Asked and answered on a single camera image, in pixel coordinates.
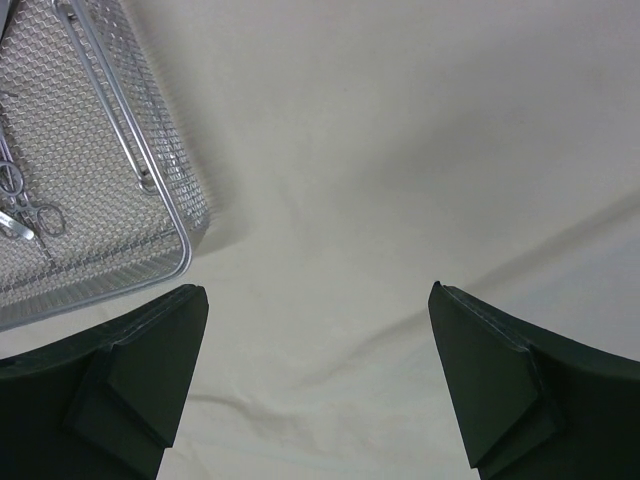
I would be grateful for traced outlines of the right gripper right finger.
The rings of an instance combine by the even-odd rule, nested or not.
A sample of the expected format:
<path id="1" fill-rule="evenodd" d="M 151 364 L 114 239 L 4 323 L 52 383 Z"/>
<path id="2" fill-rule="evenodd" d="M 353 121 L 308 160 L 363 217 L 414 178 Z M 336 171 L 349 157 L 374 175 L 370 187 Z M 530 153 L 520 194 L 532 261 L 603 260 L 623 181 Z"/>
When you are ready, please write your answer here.
<path id="1" fill-rule="evenodd" d="M 639 364 L 435 283 L 432 331 L 482 479 L 636 479 Z"/>

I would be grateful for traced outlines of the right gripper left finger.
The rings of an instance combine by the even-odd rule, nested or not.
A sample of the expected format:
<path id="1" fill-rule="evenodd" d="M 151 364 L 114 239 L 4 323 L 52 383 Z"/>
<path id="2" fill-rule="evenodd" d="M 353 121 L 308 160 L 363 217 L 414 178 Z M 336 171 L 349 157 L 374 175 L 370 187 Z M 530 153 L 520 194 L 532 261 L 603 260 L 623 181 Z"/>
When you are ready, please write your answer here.
<path id="1" fill-rule="evenodd" d="M 209 303 L 182 285 L 1 361 L 4 479 L 154 479 L 176 439 Z"/>

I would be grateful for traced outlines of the beige wrapping cloth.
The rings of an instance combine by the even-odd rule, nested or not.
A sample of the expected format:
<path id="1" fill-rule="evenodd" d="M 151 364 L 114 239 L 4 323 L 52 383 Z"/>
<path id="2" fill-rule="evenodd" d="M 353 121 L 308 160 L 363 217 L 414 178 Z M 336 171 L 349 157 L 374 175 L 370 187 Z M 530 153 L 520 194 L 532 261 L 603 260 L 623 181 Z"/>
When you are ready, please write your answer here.
<path id="1" fill-rule="evenodd" d="M 163 479 L 472 479 L 429 322 L 457 286 L 639 356 L 635 1 L 122 1 L 206 205 Z"/>

